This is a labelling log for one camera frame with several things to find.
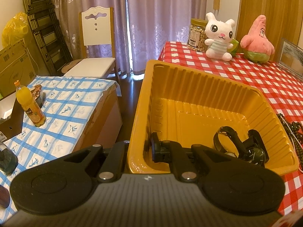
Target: orange juice bottle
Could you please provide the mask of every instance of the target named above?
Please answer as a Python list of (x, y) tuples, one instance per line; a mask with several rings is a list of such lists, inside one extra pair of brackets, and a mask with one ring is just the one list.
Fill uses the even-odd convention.
[(31, 119), (35, 126), (39, 127), (45, 123), (46, 117), (39, 108), (37, 102), (31, 94), (28, 87), (20, 85), (19, 80), (15, 82), (16, 99), (22, 106), (27, 116)]

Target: yellow plastic bin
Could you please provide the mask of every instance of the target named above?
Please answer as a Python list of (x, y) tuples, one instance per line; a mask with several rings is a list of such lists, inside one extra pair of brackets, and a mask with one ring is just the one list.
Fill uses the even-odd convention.
[[(127, 163), (131, 173), (169, 173), (167, 163), (152, 161), (150, 135), (179, 142), (183, 147), (203, 144), (214, 148), (213, 137), (230, 126), (244, 141), (257, 130), (269, 154), (265, 167), (284, 175), (298, 170), (292, 144), (262, 93), (251, 86), (196, 69), (150, 60), (142, 83)], [(233, 143), (220, 135), (228, 151)]]

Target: silver bolt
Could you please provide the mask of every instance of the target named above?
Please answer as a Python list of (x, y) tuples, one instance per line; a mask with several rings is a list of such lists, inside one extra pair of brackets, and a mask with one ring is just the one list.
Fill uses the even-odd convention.
[(109, 180), (114, 177), (114, 174), (111, 172), (102, 172), (99, 174), (99, 177), (104, 180)]
[(184, 172), (181, 174), (181, 176), (186, 180), (195, 179), (197, 177), (197, 174), (194, 172)]

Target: patrick star plush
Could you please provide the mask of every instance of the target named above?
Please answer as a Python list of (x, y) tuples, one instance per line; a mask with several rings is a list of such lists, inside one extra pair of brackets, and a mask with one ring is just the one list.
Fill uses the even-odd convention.
[(240, 42), (245, 57), (255, 63), (268, 62), (270, 55), (275, 53), (274, 46), (265, 36), (265, 26), (265, 15), (258, 16)]

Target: chair back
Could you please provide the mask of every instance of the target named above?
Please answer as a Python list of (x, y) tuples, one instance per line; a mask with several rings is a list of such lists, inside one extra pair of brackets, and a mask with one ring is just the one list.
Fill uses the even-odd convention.
[(83, 43), (85, 46), (114, 44), (113, 8), (91, 7), (81, 13)]

